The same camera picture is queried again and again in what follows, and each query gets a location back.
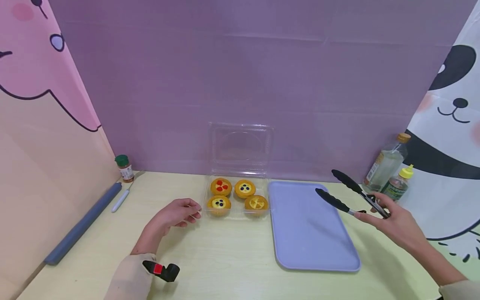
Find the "bottle cap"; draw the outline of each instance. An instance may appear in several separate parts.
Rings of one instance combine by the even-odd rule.
[[[410,134],[407,134],[404,132],[396,136],[396,140],[401,142],[402,144],[405,144],[406,142],[408,142],[410,138],[411,138]]]
[[[130,162],[128,161],[128,156],[125,154],[120,154],[115,158],[115,161],[117,162],[117,166],[119,167],[124,167],[127,166]]]
[[[405,179],[410,179],[413,176],[413,165],[408,166],[400,170],[399,175]]]

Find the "pink cheek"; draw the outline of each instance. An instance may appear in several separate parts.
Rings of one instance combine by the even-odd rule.
[[[415,111],[415,113],[424,112],[424,111],[426,111],[430,106],[432,106],[432,103],[433,103],[432,97],[433,97],[433,96],[432,96],[430,93],[426,93],[426,94],[425,94],[425,97],[423,97],[423,100],[420,102],[420,105],[419,105],[419,107],[417,108],[417,111]]]
[[[475,125],[473,125],[471,137],[473,142],[480,147],[480,122],[477,122]]]
[[[12,14],[18,21],[30,21],[33,19],[32,8],[25,3],[17,3],[12,7]]]

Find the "cupcake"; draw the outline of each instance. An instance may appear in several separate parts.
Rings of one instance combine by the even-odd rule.
[[[235,194],[242,199],[246,199],[256,192],[255,185],[249,180],[240,180],[235,184]]]
[[[249,213],[262,215],[268,209],[268,201],[265,197],[253,195],[245,199],[245,210]]]
[[[232,207],[230,200],[222,195],[215,195],[207,202],[208,212],[214,216],[224,216]]]
[[[232,191],[232,184],[225,178],[217,178],[210,184],[210,191],[213,195],[228,196]]]

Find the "green jar lid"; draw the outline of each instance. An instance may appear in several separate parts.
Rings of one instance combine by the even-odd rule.
[[[128,156],[125,154],[120,154],[115,158],[115,161],[117,162],[117,166],[119,167],[124,167],[127,166],[130,162],[128,161]]]

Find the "purple tray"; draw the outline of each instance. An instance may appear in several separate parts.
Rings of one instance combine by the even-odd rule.
[[[338,211],[315,192],[321,184],[268,185],[275,255],[286,269],[357,272],[360,258]]]

